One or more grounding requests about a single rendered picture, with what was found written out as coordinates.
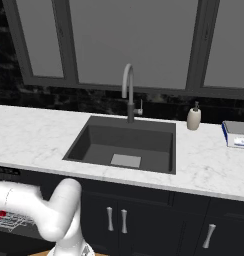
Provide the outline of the dark cupboard door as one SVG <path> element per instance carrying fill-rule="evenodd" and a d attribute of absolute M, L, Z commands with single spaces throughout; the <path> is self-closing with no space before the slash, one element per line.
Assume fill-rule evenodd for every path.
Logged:
<path fill-rule="evenodd" d="M 209 224 L 215 224 L 209 248 L 203 243 L 207 236 Z M 244 256 L 244 219 L 207 216 L 201 229 L 194 256 Z"/>
<path fill-rule="evenodd" d="M 81 228 L 83 236 L 96 253 L 119 256 L 117 236 L 117 204 L 108 197 L 84 192 L 81 200 Z M 107 207 L 112 207 L 114 231 L 108 230 Z"/>
<path fill-rule="evenodd" d="M 121 210 L 127 210 L 127 234 Z M 186 213 L 169 206 L 136 201 L 118 202 L 120 256 L 193 256 Z"/>

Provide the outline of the black dishwasher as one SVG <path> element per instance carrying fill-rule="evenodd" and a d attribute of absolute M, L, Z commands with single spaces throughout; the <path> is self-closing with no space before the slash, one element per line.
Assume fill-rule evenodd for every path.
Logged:
<path fill-rule="evenodd" d="M 50 173 L 0 167 L 0 181 L 35 185 L 40 188 L 45 200 L 50 199 L 62 179 L 62 176 Z M 50 250 L 53 246 L 54 243 L 44 240 L 31 223 L 17 226 L 12 231 L 0 227 L 0 256 L 29 256 Z"/>

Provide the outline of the dark grey sink basin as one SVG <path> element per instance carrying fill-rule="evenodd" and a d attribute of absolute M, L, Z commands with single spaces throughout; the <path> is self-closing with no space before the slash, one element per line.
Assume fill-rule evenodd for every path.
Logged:
<path fill-rule="evenodd" d="M 63 159 L 175 175 L 176 125 L 91 116 Z"/>

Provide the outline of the grey curved tap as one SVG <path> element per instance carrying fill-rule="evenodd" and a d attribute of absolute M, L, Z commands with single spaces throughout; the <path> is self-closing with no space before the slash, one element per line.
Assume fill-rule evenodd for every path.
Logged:
<path fill-rule="evenodd" d="M 143 114 L 143 106 L 140 106 L 139 109 L 135 108 L 134 104 L 134 86 L 133 86 L 134 72 L 133 66 L 131 64 L 127 64 L 123 73 L 123 81 L 122 81 L 122 98 L 128 99 L 127 103 L 127 121 L 129 123 L 134 122 L 134 115 L 142 115 Z"/>

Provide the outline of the beige soap dispenser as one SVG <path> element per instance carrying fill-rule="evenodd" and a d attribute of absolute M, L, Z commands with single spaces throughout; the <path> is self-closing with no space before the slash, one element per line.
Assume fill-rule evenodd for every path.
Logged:
<path fill-rule="evenodd" d="M 201 110 L 199 109 L 199 102 L 195 102 L 195 106 L 191 108 L 187 116 L 187 128 L 189 130 L 197 130 L 201 122 Z"/>

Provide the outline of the white and blue box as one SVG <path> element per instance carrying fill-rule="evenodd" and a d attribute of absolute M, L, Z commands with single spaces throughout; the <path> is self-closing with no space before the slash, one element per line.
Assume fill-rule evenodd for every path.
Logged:
<path fill-rule="evenodd" d="M 244 149 L 244 122 L 223 121 L 221 127 L 228 147 Z"/>

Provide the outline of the dark grey window frame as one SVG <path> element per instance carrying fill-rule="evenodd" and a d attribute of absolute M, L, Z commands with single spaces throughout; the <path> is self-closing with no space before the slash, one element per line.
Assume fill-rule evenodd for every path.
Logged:
<path fill-rule="evenodd" d="M 27 85 L 244 99 L 244 0 L 2 0 Z"/>

